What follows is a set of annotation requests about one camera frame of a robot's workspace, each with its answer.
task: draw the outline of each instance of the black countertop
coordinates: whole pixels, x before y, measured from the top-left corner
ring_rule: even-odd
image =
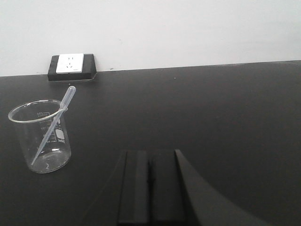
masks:
[[[72,157],[29,171],[8,112],[77,92]],[[0,225],[78,225],[121,149],[181,149],[213,187],[282,226],[301,222],[301,61],[98,73],[92,81],[0,77]]]

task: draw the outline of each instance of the white outlet faceplate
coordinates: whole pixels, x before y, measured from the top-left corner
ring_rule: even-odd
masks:
[[[83,70],[84,54],[60,54],[57,61],[56,73],[81,73]]]

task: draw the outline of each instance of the beaker rim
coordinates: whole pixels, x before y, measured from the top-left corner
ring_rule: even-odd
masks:
[[[44,121],[46,119],[50,119],[52,117],[54,117],[56,114],[58,114],[60,111],[67,111],[67,109],[61,109],[52,113],[51,115],[48,115],[48,116],[45,116],[43,118],[38,118],[38,119],[33,119],[33,120],[26,120],[26,121],[21,121],[21,120],[16,120],[16,119],[13,119],[14,115],[19,112],[23,107],[27,107],[27,106],[30,106],[34,103],[43,103],[43,102],[56,102],[58,104],[58,106],[60,105],[61,101],[59,100],[53,100],[53,99],[45,99],[45,100],[34,100],[34,101],[31,101],[31,102],[27,102],[27,103],[24,103],[24,104],[21,104],[15,108],[13,108],[9,113],[8,113],[8,119],[13,121],[13,122],[16,122],[16,123],[33,123],[33,122],[38,122],[38,121]]]

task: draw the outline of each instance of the black outlet box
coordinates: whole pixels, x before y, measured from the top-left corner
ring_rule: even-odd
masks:
[[[93,79],[96,74],[96,66],[93,54],[84,54],[83,69],[80,73],[57,74],[56,67],[59,55],[52,56],[48,71],[49,81]]]

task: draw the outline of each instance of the clear glass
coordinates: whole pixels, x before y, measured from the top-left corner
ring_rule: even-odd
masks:
[[[33,172],[55,171],[64,166],[71,157],[62,115],[45,147],[32,165],[32,160],[44,135],[53,118],[58,114],[60,103],[58,100],[33,101],[14,108],[8,114],[8,118],[14,123],[26,164]]]

